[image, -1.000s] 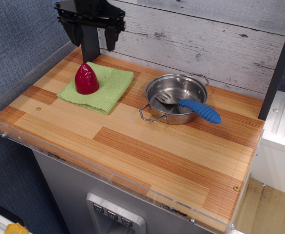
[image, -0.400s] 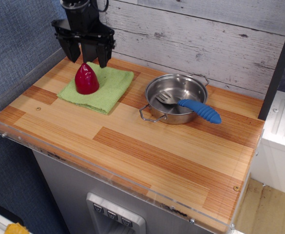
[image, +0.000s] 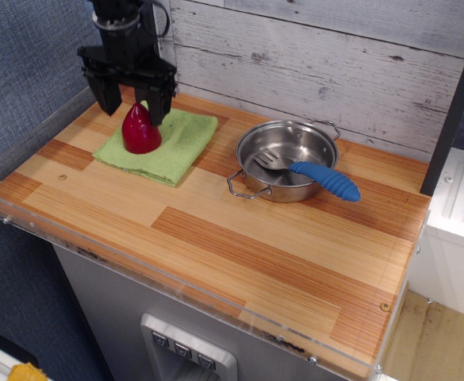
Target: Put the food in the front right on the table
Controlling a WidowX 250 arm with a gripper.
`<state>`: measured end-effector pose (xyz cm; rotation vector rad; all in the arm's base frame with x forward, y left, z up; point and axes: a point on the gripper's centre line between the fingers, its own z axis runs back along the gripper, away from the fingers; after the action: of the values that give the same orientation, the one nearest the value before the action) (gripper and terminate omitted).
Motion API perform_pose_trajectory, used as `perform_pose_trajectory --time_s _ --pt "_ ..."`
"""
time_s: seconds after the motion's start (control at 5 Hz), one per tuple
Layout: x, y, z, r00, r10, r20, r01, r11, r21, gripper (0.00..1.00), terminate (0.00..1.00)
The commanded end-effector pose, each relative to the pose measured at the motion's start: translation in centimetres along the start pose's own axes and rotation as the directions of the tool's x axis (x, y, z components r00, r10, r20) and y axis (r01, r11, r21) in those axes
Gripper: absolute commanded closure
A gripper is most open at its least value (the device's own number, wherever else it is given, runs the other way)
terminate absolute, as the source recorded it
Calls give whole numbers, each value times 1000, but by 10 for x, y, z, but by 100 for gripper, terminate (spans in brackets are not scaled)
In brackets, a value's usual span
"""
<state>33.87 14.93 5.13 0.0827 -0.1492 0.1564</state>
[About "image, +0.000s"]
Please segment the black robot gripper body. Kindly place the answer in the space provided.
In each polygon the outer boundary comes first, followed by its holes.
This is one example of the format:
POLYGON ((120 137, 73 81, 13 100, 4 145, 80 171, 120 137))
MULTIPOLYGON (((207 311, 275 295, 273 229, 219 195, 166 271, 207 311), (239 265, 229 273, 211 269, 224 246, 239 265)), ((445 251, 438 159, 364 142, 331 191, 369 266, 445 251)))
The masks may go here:
POLYGON ((83 46, 77 54, 82 59, 82 71, 87 80, 110 79, 119 86, 173 87, 175 66, 157 55, 140 60, 137 45, 139 25, 125 29, 100 29, 100 45, 83 46))

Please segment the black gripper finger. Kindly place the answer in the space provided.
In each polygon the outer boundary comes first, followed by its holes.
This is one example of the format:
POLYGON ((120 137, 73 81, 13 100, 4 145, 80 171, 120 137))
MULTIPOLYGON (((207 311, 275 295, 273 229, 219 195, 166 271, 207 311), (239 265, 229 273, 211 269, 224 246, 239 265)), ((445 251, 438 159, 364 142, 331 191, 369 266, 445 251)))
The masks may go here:
POLYGON ((165 116, 171 111, 173 87, 134 87, 137 102, 146 101, 151 124, 159 126, 165 116))
POLYGON ((88 78, 90 89, 101 109, 112 116, 121 105, 120 87, 113 80, 104 78, 88 78))

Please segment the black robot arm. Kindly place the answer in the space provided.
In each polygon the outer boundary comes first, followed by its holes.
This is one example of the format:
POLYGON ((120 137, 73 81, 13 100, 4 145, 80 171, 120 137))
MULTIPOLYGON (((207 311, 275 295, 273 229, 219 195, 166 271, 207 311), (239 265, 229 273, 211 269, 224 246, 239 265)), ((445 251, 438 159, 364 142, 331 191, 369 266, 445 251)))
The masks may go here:
POLYGON ((161 125, 171 111, 176 66, 161 58, 159 39, 171 27, 159 1, 93 1, 99 46, 77 50, 82 72, 99 106, 113 115, 121 105, 120 86, 132 87, 138 102, 148 104, 151 123, 161 125))

